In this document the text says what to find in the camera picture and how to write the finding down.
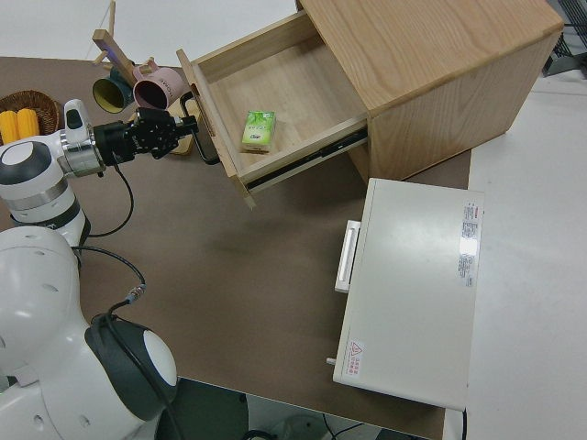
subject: mug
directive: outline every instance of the mug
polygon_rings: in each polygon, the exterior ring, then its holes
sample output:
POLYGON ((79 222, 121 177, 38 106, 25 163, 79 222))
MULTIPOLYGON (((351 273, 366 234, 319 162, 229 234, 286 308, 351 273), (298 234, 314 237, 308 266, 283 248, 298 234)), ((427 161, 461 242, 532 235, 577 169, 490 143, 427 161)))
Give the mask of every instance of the mug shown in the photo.
POLYGON ((94 82, 92 94, 96 103, 108 113, 120 113, 134 101, 132 87, 116 67, 108 76, 94 82))
POLYGON ((151 73, 143 74, 140 66, 133 69, 137 83, 133 88, 139 107, 166 110, 182 95, 183 79, 170 67, 159 67, 155 61, 148 61, 151 73))

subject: sticker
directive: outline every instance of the sticker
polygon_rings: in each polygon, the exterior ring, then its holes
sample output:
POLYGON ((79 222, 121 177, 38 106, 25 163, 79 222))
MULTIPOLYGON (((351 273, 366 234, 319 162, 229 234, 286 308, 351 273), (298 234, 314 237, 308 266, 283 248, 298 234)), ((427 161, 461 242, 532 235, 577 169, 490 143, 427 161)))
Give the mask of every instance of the sticker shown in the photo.
POLYGON ((481 208, 474 202, 465 205, 462 215, 459 242, 459 268, 460 282, 472 287, 477 275, 477 253, 479 251, 479 222, 481 221, 481 208))
POLYGON ((363 357, 365 346, 362 342, 350 340, 347 345, 347 366, 345 374, 357 378, 360 374, 360 360, 363 357))

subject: wooden cabinet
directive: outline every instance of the wooden cabinet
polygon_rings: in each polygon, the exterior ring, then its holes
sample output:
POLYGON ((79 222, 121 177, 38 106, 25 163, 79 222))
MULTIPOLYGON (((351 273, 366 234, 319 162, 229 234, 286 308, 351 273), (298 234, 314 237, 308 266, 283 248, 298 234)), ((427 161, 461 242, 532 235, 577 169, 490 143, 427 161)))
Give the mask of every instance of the wooden cabinet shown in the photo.
POLYGON ((228 177, 250 195, 346 149, 402 180, 514 122, 562 29, 544 0, 301 0, 204 57, 178 57, 228 177), (244 152, 249 110, 277 115, 244 152))

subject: cable connector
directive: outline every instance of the cable connector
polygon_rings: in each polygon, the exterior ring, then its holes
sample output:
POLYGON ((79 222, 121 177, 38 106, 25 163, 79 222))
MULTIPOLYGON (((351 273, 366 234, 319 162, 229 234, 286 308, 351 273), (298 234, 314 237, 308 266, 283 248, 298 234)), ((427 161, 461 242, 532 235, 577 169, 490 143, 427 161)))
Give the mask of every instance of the cable connector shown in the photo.
POLYGON ((128 295, 127 295, 127 298, 125 298, 125 301, 128 301, 129 304, 132 304, 138 298, 143 296, 143 293, 145 293, 145 290, 147 290, 147 286, 145 284, 139 284, 137 287, 133 287, 128 292, 128 295))

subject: wicker basket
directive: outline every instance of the wicker basket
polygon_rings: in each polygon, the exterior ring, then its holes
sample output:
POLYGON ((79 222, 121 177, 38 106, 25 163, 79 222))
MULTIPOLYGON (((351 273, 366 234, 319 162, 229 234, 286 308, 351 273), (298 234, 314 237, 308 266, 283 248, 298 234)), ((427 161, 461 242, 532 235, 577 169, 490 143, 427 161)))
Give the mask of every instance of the wicker basket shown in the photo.
POLYGON ((30 108, 37 113, 41 135, 50 135, 60 128, 60 107, 46 94, 34 90, 12 93, 0 99, 0 112, 30 108))

